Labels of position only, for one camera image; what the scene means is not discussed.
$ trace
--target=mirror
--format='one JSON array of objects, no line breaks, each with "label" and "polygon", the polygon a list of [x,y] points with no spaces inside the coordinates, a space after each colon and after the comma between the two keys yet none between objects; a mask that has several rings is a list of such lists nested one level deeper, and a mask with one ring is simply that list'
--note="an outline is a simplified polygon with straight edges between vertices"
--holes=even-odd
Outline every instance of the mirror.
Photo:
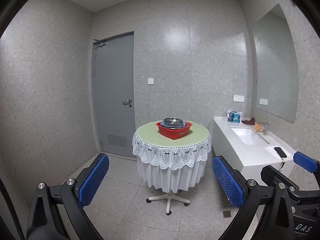
[{"label": "mirror", "polygon": [[298,64],[291,32],[279,4],[253,26],[257,55],[257,108],[294,123]]}]

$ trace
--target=tissue package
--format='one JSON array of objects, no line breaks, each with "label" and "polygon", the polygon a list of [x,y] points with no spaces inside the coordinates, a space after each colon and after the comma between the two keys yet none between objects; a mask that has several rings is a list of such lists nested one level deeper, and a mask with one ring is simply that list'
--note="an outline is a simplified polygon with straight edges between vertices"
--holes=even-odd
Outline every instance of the tissue package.
[{"label": "tissue package", "polygon": [[227,111],[227,121],[228,122],[240,122],[241,120],[241,112],[236,112],[236,111],[232,111],[231,109],[229,109]]}]

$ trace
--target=sink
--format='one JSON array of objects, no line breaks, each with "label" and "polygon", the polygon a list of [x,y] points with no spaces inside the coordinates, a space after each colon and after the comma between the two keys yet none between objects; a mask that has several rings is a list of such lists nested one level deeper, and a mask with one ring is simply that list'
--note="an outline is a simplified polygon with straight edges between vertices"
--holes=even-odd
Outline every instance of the sink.
[{"label": "sink", "polygon": [[256,134],[250,128],[231,128],[236,135],[244,142],[246,145],[260,145],[267,147],[269,145],[263,138]]}]

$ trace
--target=light switch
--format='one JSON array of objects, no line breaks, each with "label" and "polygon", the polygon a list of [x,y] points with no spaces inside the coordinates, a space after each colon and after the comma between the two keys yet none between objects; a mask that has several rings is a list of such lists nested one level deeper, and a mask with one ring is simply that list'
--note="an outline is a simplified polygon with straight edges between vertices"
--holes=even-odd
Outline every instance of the light switch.
[{"label": "light switch", "polygon": [[154,85],[153,78],[148,78],[148,85]]}]

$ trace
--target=door handle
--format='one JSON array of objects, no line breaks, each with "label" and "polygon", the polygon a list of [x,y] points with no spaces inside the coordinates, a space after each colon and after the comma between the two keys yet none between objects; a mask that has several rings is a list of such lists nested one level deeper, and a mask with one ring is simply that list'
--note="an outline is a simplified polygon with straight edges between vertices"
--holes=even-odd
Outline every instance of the door handle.
[{"label": "door handle", "polygon": [[132,100],[131,99],[129,99],[129,100],[127,100],[127,101],[122,101],[122,103],[131,103],[132,102]]}]

